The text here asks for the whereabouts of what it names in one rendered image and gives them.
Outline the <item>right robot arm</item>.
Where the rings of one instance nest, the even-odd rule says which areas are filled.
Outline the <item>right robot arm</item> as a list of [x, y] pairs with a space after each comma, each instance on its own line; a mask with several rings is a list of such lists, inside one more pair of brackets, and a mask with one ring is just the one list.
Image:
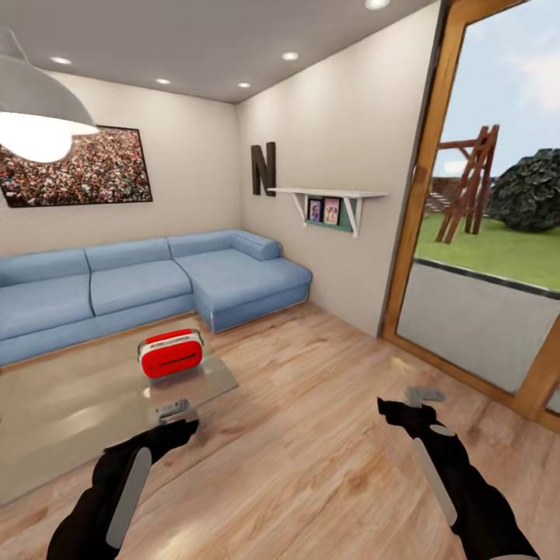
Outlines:
[[377, 398], [389, 425], [403, 426], [433, 494], [451, 530], [460, 536], [467, 560], [541, 560], [525, 535], [506, 497], [488, 485], [470, 464], [457, 434], [436, 420], [422, 401], [444, 402], [441, 390], [408, 387], [405, 402]]

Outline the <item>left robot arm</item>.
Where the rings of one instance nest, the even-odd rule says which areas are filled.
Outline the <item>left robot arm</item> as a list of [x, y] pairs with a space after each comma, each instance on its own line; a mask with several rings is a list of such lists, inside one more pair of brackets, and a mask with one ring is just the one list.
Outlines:
[[94, 468], [93, 486], [58, 525], [46, 560], [114, 560], [118, 556], [150, 467], [171, 449], [186, 445], [200, 423], [181, 419], [168, 424], [164, 418], [190, 407], [188, 399], [176, 399], [149, 408], [149, 431], [125, 437], [104, 450]]

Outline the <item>radio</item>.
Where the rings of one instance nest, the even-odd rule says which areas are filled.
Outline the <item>radio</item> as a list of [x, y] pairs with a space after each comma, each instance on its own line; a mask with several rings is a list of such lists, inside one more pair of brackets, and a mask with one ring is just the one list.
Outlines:
[[202, 360], [203, 340], [191, 329], [167, 332], [145, 340], [138, 362], [147, 377], [156, 378], [194, 368]]

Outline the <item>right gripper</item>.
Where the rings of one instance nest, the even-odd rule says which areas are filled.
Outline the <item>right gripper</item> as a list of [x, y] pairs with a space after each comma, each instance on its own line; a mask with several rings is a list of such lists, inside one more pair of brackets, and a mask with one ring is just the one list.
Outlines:
[[434, 419], [434, 408], [431, 406], [422, 405], [422, 408], [414, 408], [405, 405], [401, 401], [388, 401], [387, 403], [377, 398], [377, 407], [381, 415], [386, 415], [386, 422], [389, 425], [403, 426], [406, 432], [409, 432], [408, 426], [411, 420], [417, 415], [428, 417], [429, 420]]

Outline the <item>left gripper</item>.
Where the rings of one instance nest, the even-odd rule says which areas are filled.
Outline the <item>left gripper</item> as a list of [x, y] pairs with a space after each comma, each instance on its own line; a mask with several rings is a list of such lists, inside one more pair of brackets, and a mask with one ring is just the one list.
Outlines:
[[199, 423], [197, 419], [190, 422], [181, 419], [180, 421], [173, 421], [166, 425], [160, 425], [155, 429], [145, 432], [145, 434], [154, 434], [154, 436], [159, 437], [160, 447], [162, 448], [159, 456], [160, 459], [171, 449], [186, 445], [191, 435], [196, 433]]

